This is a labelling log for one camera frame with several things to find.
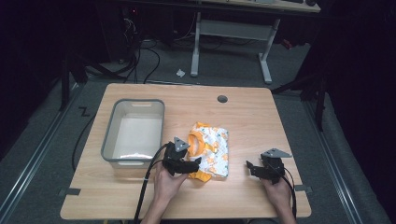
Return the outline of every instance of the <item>gray carpet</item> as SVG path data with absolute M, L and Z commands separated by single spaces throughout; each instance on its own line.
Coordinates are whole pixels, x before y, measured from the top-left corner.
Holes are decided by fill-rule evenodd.
M 189 41 L 178 42 L 188 45 Z M 248 43 L 250 49 L 257 49 L 260 42 Z M 160 66 L 149 77 L 150 83 L 185 83 L 214 86 L 266 87 L 274 89 L 294 79 L 298 68 L 309 50 L 309 46 L 284 49 L 274 45 L 268 57 L 268 64 L 273 76 L 273 84 L 263 83 L 262 72 L 256 54 L 233 50 L 235 44 L 223 44 L 216 48 L 216 43 L 204 43 L 201 51 L 200 74 L 190 77 L 191 48 L 174 45 L 173 48 L 158 43 L 152 48 L 161 58 Z M 153 46 L 153 42 L 145 42 L 144 46 Z M 158 62 L 157 56 L 146 49 L 141 50 L 140 63 L 137 66 L 137 79 L 141 83 Z M 118 69 L 123 65 L 107 63 L 110 69 Z M 186 76 L 178 77 L 176 72 L 181 69 Z M 73 177 L 72 154 L 78 137 L 90 118 L 97 111 L 105 87 L 116 82 L 108 77 L 90 76 L 90 81 L 81 87 L 81 92 L 70 105 L 58 131 L 48 145 L 48 152 L 31 180 L 28 188 L 19 200 L 15 210 L 9 217 L 9 223 L 103 223 L 94 221 L 66 221 L 60 218 L 60 210 L 64 196 L 61 189 L 70 185 Z M 133 75 L 128 82 L 133 82 Z M 291 150 L 305 185 L 312 189 L 308 199 L 312 207 L 312 215 L 299 218 L 299 223 L 349 223 L 346 210 L 330 175 L 329 167 L 323 154 L 316 127 L 307 113 L 307 103 L 302 103 L 295 91 L 275 95 L 279 111 Z M 37 109 L 30 119 L 29 125 L 8 155 L 0 163 L 0 200 L 3 202 L 24 166 L 39 146 L 46 130 L 58 114 L 60 106 L 60 85 L 57 85 L 46 102 Z M 82 115 L 81 107 L 86 107 Z M 89 128 L 84 132 L 77 145 L 75 161 L 88 136 Z M 370 185 L 361 172 L 359 165 L 347 145 L 342 130 L 332 111 L 329 98 L 326 99 L 326 110 L 323 117 L 324 135 L 336 158 L 337 165 L 354 198 L 362 222 L 389 223 L 388 217 L 376 201 Z M 252 223 L 274 223 L 272 219 L 253 220 Z

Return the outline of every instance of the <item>hand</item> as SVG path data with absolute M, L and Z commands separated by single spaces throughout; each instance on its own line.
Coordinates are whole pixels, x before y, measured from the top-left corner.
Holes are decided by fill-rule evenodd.
M 268 200 L 274 206 L 281 223 L 297 223 L 290 207 L 291 191 L 288 183 L 283 178 L 272 184 L 271 180 L 260 179 L 267 192 Z
M 154 199 L 152 200 L 142 224 L 158 224 L 161 222 L 163 213 L 170 201 L 177 195 L 181 184 L 189 176 L 188 174 L 172 176 L 163 167 L 162 162 L 156 165 L 154 177 Z
M 154 201 L 169 203 L 177 195 L 181 184 L 188 176 L 183 174 L 174 177 L 163 167 L 162 162 L 158 162 L 154 178 Z

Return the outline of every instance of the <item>wooden table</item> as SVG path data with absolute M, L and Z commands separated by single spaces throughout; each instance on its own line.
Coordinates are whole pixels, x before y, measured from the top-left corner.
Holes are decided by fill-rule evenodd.
M 228 98 L 218 101 L 219 95 Z M 101 146 L 113 105 L 121 98 L 161 99 L 165 104 L 163 143 L 174 136 L 187 141 L 196 121 L 229 131 L 229 176 L 203 183 L 187 179 L 169 204 L 163 218 L 276 217 L 260 180 L 249 174 L 246 161 L 262 165 L 260 154 L 273 147 L 289 152 L 290 146 L 271 92 L 265 88 L 110 84 L 83 149 L 70 185 L 79 195 L 67 195 L 64 219 L 133 219 L 146 170 L 114 169 L 101 157 Z M 293 158 L 283 159 L 301 185 Z M 140 217 L 153 197 L 153 177 L 146 190 Z M 308 217 L 311 208 L 303 191 L 296 192 L 297 216 Z

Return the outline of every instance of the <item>metal desk leg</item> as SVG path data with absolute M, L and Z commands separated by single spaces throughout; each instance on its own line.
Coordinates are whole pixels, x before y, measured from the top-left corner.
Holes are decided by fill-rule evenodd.
M 280 23 L 280 19 L 277 19 L 274 22 L 274 25 L 270 32 L 270 36 L 267 41 L 267 46 L 265 48 L 265 52 L 259 53 L 260 64 L 262 65 L 262 75 L 264 76 L 264 82 L 266 84 L 272 83 L 270 70 L 268 69 L 268 64 L 267 64 L 267 57 L 268 57 L 268 53 L 270 52 L 271 46 L 274 42 L 274 38 L 275 38 L 277 27 L 279 26 L 279 23 Z
M 199 37 L 201 33 L 201 12 L 197 12 L 197 22 L 195 28 L 195 46 L 192 54 L 191 62 L 191 76 L 198 77 L 198 64 L 199 64 Z

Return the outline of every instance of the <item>wrist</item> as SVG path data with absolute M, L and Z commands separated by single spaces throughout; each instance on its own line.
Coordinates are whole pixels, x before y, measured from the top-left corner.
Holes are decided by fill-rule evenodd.
M 289 204 L 276 206 L 276 212 L 282 224 L 297 223 Z
M 168 204 L 170 203 L 170 199 L 166 199 L 166 198 L 154 198 L 151 206 L 157 208 L 157 209 L 161 209 L 164 210 Z

